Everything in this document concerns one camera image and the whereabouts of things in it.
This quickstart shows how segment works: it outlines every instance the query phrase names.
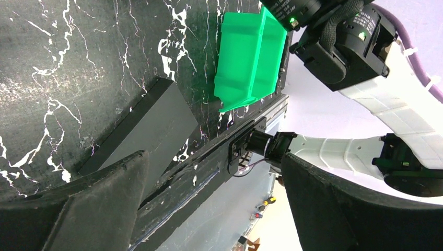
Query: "green container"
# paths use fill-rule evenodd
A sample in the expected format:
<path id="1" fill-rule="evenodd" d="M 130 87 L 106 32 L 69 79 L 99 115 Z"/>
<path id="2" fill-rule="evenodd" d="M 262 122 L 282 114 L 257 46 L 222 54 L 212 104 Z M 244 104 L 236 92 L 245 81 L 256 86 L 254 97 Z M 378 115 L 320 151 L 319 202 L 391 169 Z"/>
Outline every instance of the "green container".
<path id="1" fill-rule="evenodd" d="M 266 8 L 260 14 L 225 13 L 214 96 L 220 112 L 247 106 L 275 91 L 286 30 Z"/>

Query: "black marble table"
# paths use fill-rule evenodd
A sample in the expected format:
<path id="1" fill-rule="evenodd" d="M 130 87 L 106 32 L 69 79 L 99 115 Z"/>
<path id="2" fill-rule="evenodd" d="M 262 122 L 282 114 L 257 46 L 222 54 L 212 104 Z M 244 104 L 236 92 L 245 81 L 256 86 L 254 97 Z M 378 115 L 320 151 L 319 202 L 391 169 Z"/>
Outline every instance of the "black marble table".
<path id="1" fill-rule="evenodd" d="M 177 82 L 199 123 L 170 168 L 268 104 L 272 96 L 220 113 L 213 96 L 223 13 L 260 8 L 258 0 L 0 1 L 0 199 L 79 178 L 159 77 Z"/>

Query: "purple cable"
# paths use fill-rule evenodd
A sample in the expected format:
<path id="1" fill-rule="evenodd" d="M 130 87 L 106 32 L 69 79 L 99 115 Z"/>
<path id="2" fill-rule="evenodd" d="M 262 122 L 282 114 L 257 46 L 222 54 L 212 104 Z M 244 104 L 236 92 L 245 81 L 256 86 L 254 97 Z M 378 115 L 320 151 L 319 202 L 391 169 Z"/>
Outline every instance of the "purple cable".
<path id="1" fill-rule="evenodd" d="M 394 14 L 390 13 L 387 9 L 377 5 L 373 4 L 379 11 L 382 13 L 397 29 L 397 32 L 399 33 L 400 38 L 402 39 L 403 45 L 405 49 L 411 49 L 414 48 L 412 46 L 411 37 L 409 36 L 406 28 L 401 23 L 401 21 L 394 16 Z M 409 56 L 409 61 L 411 62 L 412 69 L 415 72 L 415 75 L 417 75 L 418 80 L 422 83 L 422 85 L 426 86 L 430 82 L 429 76 L 426 74 L 425 70 L 423 69 L 422 63 L 420 59 L 417 56 L 417 53 L 412 53 L 412 55 Z M 441 90 L 433 85 L 429 89 L 429 92 L 441 103 L 443 103 L 443 93 Z"/>

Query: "purple hose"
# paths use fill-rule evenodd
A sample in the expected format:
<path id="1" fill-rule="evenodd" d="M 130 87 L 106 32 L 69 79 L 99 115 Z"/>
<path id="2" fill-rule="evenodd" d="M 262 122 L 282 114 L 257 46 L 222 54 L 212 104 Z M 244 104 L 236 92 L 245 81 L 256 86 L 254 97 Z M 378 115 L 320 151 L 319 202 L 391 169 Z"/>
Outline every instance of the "purple hose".
<path id="1" fill-rule="evenodd" d="M 380 11 L 397 29 L 397 32 L 402 39 L 403 45 L 405 49 L 414 48 L 412 46 L 411 37 L 409 36 L 406 28 L 401 23 L 401 21 L 394 16 L 394 14 L 390 13 L 387 9 L 377 5 L 373 4 L 377 10 Z M 420 59 L 417 56 L 417 53 L 412 53 L 412 55 L 409 56 L 409 61 L 411 62 L 412 69 L 415 72 L 415 75 L 417 75 L 418 80 L 426 86 L 430 82 L 429 76 L 426 74 L 425 70 L 423 69 L 422 63 Z M 440 91 L 440 89 L 433 85 L 429 89 L 429 92 L 441 103 L 443 103 L 443 93 Z"/>

